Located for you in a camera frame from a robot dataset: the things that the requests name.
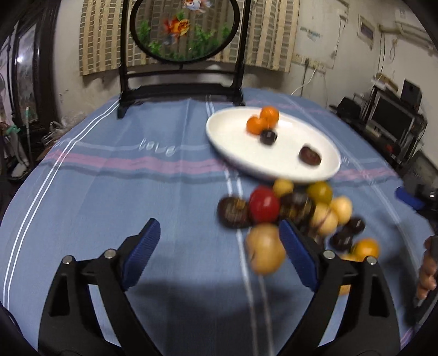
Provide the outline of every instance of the computer monitor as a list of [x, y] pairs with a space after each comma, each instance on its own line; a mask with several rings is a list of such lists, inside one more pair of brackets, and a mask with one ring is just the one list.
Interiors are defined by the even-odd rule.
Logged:
[[403, 143], [414, 122], [414, 115], [381, 93], [376, 95], [368, 125], [375, 126], [390, 140]]

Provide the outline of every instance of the striped curtain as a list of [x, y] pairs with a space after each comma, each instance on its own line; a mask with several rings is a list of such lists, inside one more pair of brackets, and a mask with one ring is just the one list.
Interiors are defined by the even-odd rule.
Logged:
[[[129, 14], [135, 0], [129, 1]], [[84, 0], [79, 32], [79, 70], [88, 75], [118, 68], [120, 64], [120, 32], [123, 0]], [[219, 28], [233, 20], [229, 0], [211, 0], [212, 6], [205, 14], [189, 11], [191, 24], [204, 30]], [[242, 14], [244, 0], [237, 0]], [[144, 0], [137, 13], [136, 22], [150, 21], [150, 35], [158, 36], [162, 30], [163, 14], [175, 14], [182, 8], [181, 0]], [[299, 0], [252, 0], [246, 43], [246, 64], [275, 71], [290, 70], [298, 23]], [[211, 61], [235, 63], [239, 46], [240, 27], [231, 43]], [[182, 36], [178, 53], [187, 53], [194, 31]], [[157, 63], [127, 35], [127, 65]]]

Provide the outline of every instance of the white plate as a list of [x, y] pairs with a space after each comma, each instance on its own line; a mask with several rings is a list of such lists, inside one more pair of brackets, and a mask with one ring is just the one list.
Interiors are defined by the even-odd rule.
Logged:
[[[334, 143], [313, 126], [284, 113], [275, 132], [272, 146], [259, 142], [259, 137], [246, 131], [251, 115], [258, 115], [259, 107], [233, 107], [217, 111], [205, 126], [212, 145], [237, 168], [266, 180], [286, 178], [297, 183], [326, 180], [334, 176], [341, 165], [341, 157]], [[298, 153], [304, 145], [320, 153], [321, 164], [311, 167], [301, 162]]]

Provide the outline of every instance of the silver bolt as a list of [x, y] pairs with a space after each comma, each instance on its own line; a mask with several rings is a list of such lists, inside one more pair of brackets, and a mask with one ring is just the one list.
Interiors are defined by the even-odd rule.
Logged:
[[116, 250], [114, 250], [114, 249], [108, 249], [108, 250], [105, 251], [105, 253], [104, 253], [103, 255], [104, 255], [105, 258], [110, 259], [110, 258], [115, 257], [116, 254], [117, 254]]
[[63, 264], [69, 264], [71, 261], [73, 261], [73, 256], [70, 255], [64, 256], [64, 258], [62, 259]]
[[328, 259], [328, 260], [332, 260], [332, 259], [334, 259], [335, 258], [335, 253], [333, 252], [333, 251], [331, 251], [331, 250], [325, 250], [324, 252], [323, 252], [323, 255], [324, 255], [324, 257], [326, 258], [326, 259]]
[[376, 260], [376, 258], [373, 257], [373, 256], [368, 256], [368, 257], [367, 257], [367, 262], [368, 262], [370, 265], [375, 265], [375, 264], [377, 263], [377, 260]]

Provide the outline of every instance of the goldfish painting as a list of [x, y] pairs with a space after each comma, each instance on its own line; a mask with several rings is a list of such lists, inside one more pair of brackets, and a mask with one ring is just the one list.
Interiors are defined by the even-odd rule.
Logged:
[[190, 29], [190, 21], [187, 19], [178, 20], [175, 16], [172, 21], [164, 20], [164, 31], [167, 37], [163, 40], [163, 44], [175, 44], [181, 36], [184, 36]]
[[204, 13], [211, 5], [210, 0], [183, 0], [183, 7], [200, 13]]

